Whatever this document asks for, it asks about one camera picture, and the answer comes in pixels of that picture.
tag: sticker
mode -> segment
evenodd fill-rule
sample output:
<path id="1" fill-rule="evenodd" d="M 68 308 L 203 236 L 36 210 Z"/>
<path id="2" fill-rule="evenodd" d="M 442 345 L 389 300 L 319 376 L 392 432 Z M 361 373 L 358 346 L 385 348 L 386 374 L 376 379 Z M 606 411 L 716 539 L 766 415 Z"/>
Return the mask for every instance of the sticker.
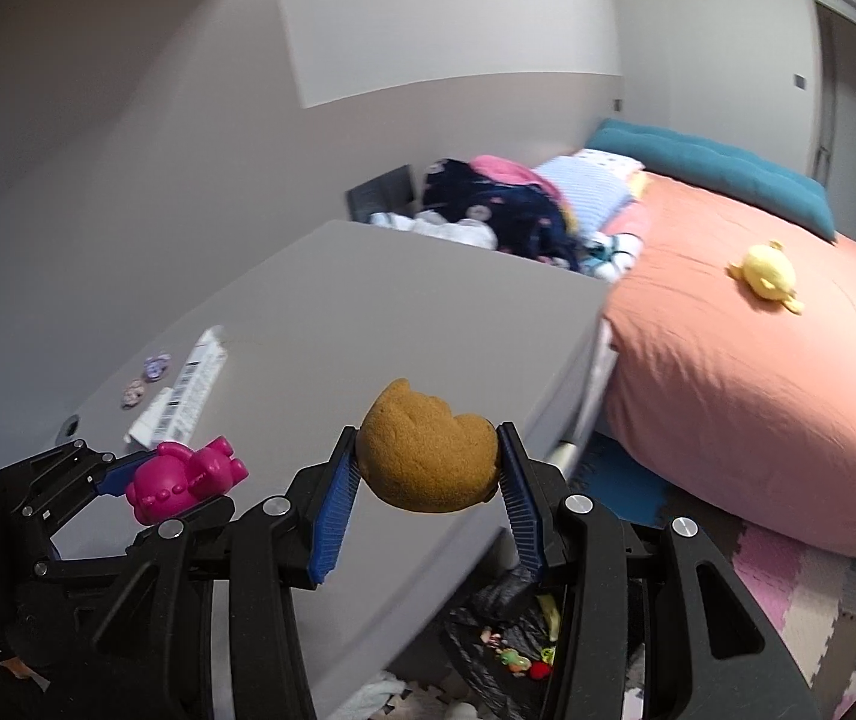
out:
<path id="1" fill-rule="evenodd" d="M 141 403 L 141 399 L 145 397 L 145 391 L 145 382 L 141 379 L 134 379 L 128 382 L 128 386 L 124 388 L 124 393 L 122 394 L 122 408 L 133 409 Z"/>
<path id="2" fill-rule="evenodd" d="M 154 357 L 148 357 L 148 360 L 145 361 L 145 381 L 156 382 L 165 378 L 171 362 L 172 356 L 165 352 Z"/>

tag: blue pillow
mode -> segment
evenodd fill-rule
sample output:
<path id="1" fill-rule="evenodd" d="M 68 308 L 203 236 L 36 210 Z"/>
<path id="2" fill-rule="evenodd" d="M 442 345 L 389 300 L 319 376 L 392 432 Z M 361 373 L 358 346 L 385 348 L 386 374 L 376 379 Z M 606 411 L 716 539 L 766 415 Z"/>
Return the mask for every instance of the blue pillow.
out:
<path id="1" fill-rule="evenodd" d="M 835 240 L 825 188 L 744 148 L 618 119 L 602 122 L 586 147 L 633 157 L 652 172 L 727 194 Z"/>

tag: brown bear-shaped sponge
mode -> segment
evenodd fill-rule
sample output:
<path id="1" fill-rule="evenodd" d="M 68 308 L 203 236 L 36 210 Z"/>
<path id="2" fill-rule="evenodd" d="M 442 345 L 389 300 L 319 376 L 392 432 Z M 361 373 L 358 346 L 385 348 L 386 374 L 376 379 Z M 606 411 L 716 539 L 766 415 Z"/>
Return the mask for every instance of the brown bear-shaped sponge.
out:
<path id="1" fill-rule="evenodd" d="M 492 499 L 498 440 L 492 423 L 451 415 L 440 398 L 391 382 L 358 431 L 358 467 L 375 495 L 409 512 L 458 512 Z"/>

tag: door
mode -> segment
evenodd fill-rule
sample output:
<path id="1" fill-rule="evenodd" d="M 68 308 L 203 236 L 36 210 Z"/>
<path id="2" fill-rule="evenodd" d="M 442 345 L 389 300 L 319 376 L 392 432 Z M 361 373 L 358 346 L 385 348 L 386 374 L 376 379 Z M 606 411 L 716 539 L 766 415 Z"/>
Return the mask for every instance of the door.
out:
<path id="1" fill-rule="evenodd" d="M 818 10 L 823 89 L 814 177 L 825 185 L 838 232 L 856 240 L 856 24 Z"/>

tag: orange bedsheet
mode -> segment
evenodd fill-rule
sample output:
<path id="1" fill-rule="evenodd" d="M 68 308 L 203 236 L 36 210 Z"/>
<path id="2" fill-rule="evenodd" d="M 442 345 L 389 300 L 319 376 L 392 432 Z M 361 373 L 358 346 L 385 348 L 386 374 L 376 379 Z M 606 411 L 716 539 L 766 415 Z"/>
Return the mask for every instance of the orange bedsheet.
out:
<path id="1" fill-rule="evenodd" d="M 614 437 L 715 506 L 856 557 L 856 243 L 662 176 L 644 202 L 652 231 L 606 312 Z M 773 239 L 799 317 L 726 274 Z"/>

